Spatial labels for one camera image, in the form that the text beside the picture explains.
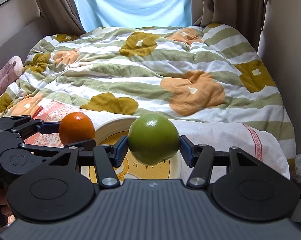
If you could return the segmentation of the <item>green apple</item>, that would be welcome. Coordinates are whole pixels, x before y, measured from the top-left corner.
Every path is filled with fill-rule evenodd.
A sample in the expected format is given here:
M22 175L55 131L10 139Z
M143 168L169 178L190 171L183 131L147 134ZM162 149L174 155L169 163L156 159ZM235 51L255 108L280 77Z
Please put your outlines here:
M164 116L143 115L131 124L128 145L137 161L154 166L176 155L179 150L179 132Z

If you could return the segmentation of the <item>pink plush toy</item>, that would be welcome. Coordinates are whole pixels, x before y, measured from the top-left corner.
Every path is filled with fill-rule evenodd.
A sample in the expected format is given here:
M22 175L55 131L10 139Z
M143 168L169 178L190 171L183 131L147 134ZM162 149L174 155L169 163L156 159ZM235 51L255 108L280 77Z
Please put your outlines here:
M7 87L16 81L23 73L23 63L21 57L12 57L0 70L0 95L5 92Z

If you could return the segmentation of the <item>right brown curtain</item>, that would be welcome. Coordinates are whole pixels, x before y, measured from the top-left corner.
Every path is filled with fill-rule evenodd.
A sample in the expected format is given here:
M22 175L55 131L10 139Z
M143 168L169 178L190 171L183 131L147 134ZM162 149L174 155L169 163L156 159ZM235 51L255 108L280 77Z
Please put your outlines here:
M258 49L268 0L191 0L192 23L226 24L237 29Z

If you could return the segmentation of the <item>light blue window sheet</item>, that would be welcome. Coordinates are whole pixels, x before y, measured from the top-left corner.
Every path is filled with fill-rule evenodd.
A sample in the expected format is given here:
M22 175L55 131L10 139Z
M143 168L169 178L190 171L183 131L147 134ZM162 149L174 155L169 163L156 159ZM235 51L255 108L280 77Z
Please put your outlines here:
M191 0L74 0L85 31L98 27L188 27Z

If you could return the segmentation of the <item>brown curtain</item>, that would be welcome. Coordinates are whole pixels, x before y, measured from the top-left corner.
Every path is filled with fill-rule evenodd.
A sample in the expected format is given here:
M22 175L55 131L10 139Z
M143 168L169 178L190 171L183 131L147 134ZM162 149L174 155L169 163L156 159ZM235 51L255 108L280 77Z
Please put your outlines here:
M192 23L226 24L237 29L258 49L268 0L191 0Z
M41 16L55 34L83 35L86 33L74 0L36 0Z

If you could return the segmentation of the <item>cream duck print bowl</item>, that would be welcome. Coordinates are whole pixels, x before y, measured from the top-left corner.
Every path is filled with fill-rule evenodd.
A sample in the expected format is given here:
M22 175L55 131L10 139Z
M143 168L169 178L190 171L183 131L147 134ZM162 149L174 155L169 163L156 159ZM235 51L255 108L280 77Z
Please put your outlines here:
M119 118L100 126L95 134L96 143L114 145L121 136L128 134L133 121L133 118ZM121 166L114 170L119 182L123 183L125 179L178 179L181 169L180 153L155 166L145 166L139 163L130 152L127 152Z

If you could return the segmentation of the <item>left brown curtain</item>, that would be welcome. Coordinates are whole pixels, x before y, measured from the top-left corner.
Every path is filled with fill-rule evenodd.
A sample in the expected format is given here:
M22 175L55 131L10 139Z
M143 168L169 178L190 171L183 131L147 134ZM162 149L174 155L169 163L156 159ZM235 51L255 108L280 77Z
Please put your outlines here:
M86 33L74 0L36 0L41 16L55 34L83 35Z

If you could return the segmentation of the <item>grey bed headboard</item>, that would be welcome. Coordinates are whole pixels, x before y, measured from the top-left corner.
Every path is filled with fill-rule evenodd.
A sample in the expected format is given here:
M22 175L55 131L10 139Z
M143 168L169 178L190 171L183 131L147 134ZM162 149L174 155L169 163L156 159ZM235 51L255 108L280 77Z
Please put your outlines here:
M0 70L13 57L19 56L25 62L29 51L53 31L43 17L35 19L0 46Z

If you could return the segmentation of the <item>floral striped duvet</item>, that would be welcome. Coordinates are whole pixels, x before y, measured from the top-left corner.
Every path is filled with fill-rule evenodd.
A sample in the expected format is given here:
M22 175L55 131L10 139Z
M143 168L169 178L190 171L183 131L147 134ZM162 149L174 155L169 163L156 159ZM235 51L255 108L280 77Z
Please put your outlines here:
M56 34L28 53L0 95L0 117L44 99L124 115L239 122L272 134L295 157L294 128L262 60L235 28L100 27Z

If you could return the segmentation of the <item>pink floral table cloth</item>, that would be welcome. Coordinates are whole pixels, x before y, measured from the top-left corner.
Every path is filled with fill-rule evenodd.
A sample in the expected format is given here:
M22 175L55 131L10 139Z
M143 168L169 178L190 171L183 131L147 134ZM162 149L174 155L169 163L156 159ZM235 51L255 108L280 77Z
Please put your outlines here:
M56 101L25 102L21 105L21 113L33 119L44 121L60 121L73 112L87 115L94 124L95 131L107 122L119 118L133 118L129 115L112 114L110 112L89 111ZM207 143L218 151L227 151L237 146L256 159L267 164L286 178L290 177L288 161L277 140L267 132L261 132L244 124L236 123L199 123L194 121L174 120L172 122L179 134L186 135L194 144ZM191 173L182 159L180 177L186 180Z

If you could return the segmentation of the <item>large orange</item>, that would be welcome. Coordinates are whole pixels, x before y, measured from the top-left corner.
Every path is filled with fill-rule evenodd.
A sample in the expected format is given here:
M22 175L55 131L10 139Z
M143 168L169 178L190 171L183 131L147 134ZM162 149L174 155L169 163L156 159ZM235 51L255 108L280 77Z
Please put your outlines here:
M58 133L63 145L95 138L95 128L91 119L81 112L64 116L59 124Z

